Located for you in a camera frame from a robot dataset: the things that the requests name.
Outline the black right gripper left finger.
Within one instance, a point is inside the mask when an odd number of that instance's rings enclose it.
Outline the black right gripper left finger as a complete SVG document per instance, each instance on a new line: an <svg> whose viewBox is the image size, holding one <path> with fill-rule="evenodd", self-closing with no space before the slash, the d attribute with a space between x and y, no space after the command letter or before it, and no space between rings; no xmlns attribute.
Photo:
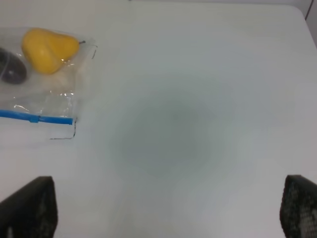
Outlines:
<svg viewBox="0 0 317 238"><path fill-rule="evenodd" d="M37 177L0 202L2 238L52 238L58 224L54 180Z"/></svg>

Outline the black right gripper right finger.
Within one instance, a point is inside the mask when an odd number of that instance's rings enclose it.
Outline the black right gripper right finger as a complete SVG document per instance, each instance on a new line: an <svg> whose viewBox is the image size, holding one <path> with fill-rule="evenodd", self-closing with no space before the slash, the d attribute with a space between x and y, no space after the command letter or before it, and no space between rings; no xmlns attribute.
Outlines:
<svg viewBox="0 0 317 238"><path fill-rule="evenodd" d="M301 175L285 179L279 218L287 238L317 236L317 185Z"/></svg>

